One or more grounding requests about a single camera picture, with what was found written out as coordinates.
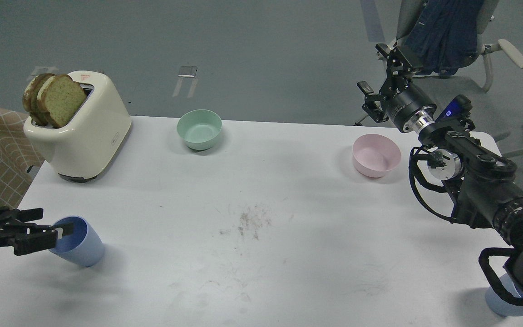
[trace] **tabletop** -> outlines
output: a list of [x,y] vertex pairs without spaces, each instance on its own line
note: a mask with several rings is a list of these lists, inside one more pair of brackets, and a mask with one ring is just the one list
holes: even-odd
[[[197,152],[177,121],[133,117],[91,182],[42,166],[19,208],[44,208],[40,224],[84,217],[106,254],[82,268],[0,248],[0,327],[523,325],[484,300],[477,258],[506,246],[498,234],[451,225],[414,198],[416,134],[224,120],[220,143]],[[369,133],[401,149],[383,178],[352,165]],[[423,195],[450,212],[448,196]]]

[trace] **cable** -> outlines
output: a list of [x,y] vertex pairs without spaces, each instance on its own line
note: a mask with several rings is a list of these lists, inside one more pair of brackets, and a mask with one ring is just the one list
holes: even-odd
[[409,156],[409,184],[411,184],[411,190],[413,191],[413,195],[415,195],[415,198],[417,199],[417,201],[419,201],[419,203],[425,208],[427,209],[427,211],[429,211],[430,213],[433,213],[435,216],[441,218],[442,220],[444,221],[448,221],[449,223],[459,223],[457,221],[457,219],[453,218],[453,217],[447,217],[445,215],[442,215],[441,213],[438,213],[436,212],[435,210],[433,210],[426,202],[425,200],[423,199],[423,197],[421,196],[421,193],[419,193],[419,189],[417,189],[417,185],[415,184],[415,173],[413,170],[415,170],[414,166],[417,166],[417,160],[415,159],[417,155],[419,155],[419,153],[421,152],[421,150],[423,149],[423,146],[419,147],[419,148],[413,148],[411,150],[411,155]]
[[490,286],[492,286],[493,291],[500,297],[500,299],[513,304],[514,306],[523,307],[523,297],[515,297],[511,294],[502,284],[500,277],[492,269],[489,264],[489,257],[499,256],[499,257],[512,257],[517,255],[518,251],[514,248],[498,248],[498,247],[488,247],[484,248],[479,255],[478,262],[482,271]]

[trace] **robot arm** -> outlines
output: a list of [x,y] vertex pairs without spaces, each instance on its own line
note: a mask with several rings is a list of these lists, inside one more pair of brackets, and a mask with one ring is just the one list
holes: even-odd
[[[436,105],[411,82],[423,65],[409,48],[397,46],[390,50],[378,44],[376,49],[386,60],[386,81],[379,93],[365,81],[357,84],[365,95],[363,110],[377,123],[390,118],[402,133],[415,131],[419,135],[422,146],[411,153],[409,175],[413,192],[426,209],[450,223],[493,228],[512,246],[487,248],[479,262],[494,291],[503,300],[523,306],[523,298],[507,292],[488,263],[492,255],[509,257],[504,268],[523,292],[523,191],[514,184],[517,166],[470,136],[475,126],[469,119],[469,100],[462,95],[437,120],[433,119]],[[419,161],[427,162],[442,186],[424,180],[417,166]],[[435,213],[424,203],[415,180],[430,190],[448,193],[454,203],[451,217]]]
[[24,255],[56,247],[56,240],[72,234],[74,224],[40,226],[30,221],[42,218],[44,210],[0,207],[0,247],[13,246],[13,254]]

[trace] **bread slice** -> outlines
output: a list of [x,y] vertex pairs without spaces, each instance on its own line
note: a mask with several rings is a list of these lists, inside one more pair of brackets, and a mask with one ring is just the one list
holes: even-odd
[[44,114],[38,109],[38,92],[42,85],[44,85],[44,83],[53,75],[54,74],[52,73],[45,73],[35,76],[23,92],[23,108],[30,114],[31,120],[40,126],[46,126],[48,124],[48,120],[46,120]]
[[66,126],[86,100],[86,93],[66,74],[49,78],[38,92],[38,108],[54,128]]

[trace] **dark blue jacket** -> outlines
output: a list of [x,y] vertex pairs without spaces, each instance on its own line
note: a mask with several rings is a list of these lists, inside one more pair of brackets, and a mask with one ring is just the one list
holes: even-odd
[[484,0],[428,0],[403,45],[423,61],[419,75],[453,75],[477,57],[477,16]]

